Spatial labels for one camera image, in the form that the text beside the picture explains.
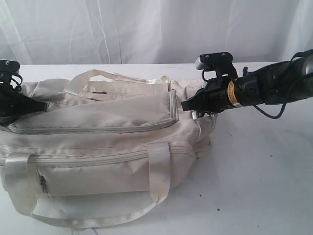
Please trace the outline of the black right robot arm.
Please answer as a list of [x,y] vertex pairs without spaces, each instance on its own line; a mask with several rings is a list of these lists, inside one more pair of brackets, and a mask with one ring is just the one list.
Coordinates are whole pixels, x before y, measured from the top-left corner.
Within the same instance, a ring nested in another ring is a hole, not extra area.
[[238,76],[229,52],[200,55],[195,64],[202,73],[214,71],[204,88],[182,102],[184,111],[200,114],[252,106],[268,118],[282,116],[288,103],[313,96],[313,51],[297,52],[289,61],[269,64],[255,71],[243,68]]

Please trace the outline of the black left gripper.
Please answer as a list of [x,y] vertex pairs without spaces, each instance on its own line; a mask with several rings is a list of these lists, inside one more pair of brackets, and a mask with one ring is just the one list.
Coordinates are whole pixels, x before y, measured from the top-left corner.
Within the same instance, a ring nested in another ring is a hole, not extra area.
[[21,94],[22,76],[0,74],[0,119],[10,120],[33,112],[47,111],[48,104]]

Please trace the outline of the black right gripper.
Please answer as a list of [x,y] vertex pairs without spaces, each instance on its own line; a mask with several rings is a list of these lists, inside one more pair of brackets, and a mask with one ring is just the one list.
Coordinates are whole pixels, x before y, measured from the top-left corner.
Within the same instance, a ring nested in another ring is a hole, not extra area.
[[209,83],[197,91],[196,95],[181,103],[184,111],[200,111],[209,113],[221,113],[232,109],[229,101],[227,87],[229,79],[215,82],[210,79]]

